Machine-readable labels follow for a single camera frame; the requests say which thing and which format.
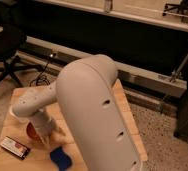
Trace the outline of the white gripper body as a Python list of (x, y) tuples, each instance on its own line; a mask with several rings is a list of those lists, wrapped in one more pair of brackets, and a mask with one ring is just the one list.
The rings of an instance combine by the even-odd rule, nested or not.
[(49, 137), (56, 129), (56, 123), (46, 111), (38, 110), (30, 118), (29, 121), (33, 125), (37, 135), (43, 144), (49, 143)]

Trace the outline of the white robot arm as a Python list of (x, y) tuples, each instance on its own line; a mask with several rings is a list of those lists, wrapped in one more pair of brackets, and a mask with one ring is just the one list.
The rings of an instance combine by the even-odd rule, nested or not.
[(67, 64), (42, 91), (26, 91), (12, 105), (38, 134), (51, 132), (54, 120), (43, 108), (57, 103), (88, 171), (143, 171), (143, 162), (114, 97), (115, 62), (98, 54)]

